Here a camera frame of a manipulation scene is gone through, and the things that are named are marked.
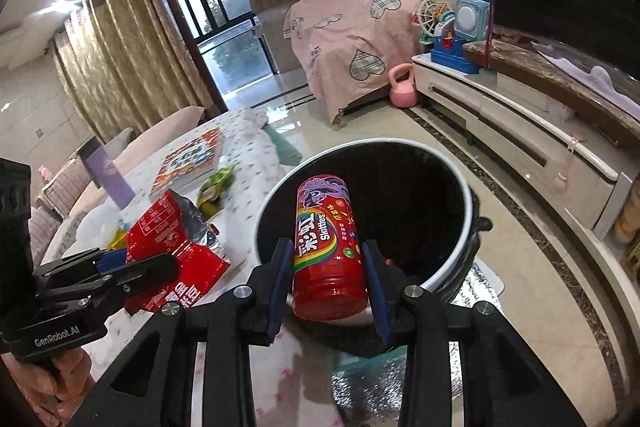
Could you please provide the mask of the person's left hand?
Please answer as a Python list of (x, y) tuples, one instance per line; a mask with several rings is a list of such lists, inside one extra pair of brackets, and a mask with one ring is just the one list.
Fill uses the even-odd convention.
[(46, 426), (65, 426), (96, 383), (91, 376), (91, 358), (82, 348), (54, 357), (55, 375), (40, 366), (19, 362), (11, 353), (3, 353), (2, 360)]

